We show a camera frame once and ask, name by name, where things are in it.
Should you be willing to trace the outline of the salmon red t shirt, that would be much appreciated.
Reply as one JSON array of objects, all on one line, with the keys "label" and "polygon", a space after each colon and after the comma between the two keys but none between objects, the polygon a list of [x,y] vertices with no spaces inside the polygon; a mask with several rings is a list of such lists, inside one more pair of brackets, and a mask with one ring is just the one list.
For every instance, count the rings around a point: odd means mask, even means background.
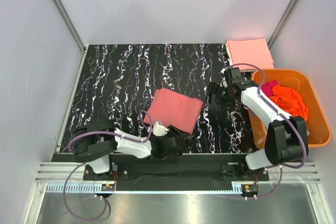
[{"label": "salmon red t shirt", "polygon": [[149,124],[150,121],[161,121],[164,127],[172,125],[182,132],[192,134],[203,104],[197,98],[161,88],[156,90],[143,122]]}]

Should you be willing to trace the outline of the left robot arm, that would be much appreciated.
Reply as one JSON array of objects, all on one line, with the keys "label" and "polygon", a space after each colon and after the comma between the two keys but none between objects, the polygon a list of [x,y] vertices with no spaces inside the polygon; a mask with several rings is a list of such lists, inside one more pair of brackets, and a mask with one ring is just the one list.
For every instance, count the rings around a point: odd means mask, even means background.
[{"label": "left robot arm", "polygon": [[147,128],[146,137],[134,136],[115,127],[111,121],[78,127],[68,143],[76,163],[89,165],[95,174],[111,170],[109,155],[113,152],[128,154],[138,159],[166,159],[182,155],[188,138],[174,126],[165,127],[156,121]]}]

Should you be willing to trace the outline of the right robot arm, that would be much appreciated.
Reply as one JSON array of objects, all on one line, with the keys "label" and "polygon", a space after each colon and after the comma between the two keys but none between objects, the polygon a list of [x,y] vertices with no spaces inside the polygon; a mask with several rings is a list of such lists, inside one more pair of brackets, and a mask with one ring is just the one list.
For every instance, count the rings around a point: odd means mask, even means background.
[{"label": "right robot arm", "polygon": [[206,105],[215,105],[229,111],[240,101],[261,119],[266,127],[265,147],[246,155],[238,164],[243,175],[275,166],[289,166],[290,162],[301,161],[301,168],[308,157],[306,122],[301,116],[292,116],[272,102],[253,80],[245,80],[238,67],[222,70],[226,84],[210,82],[207,87]]}]

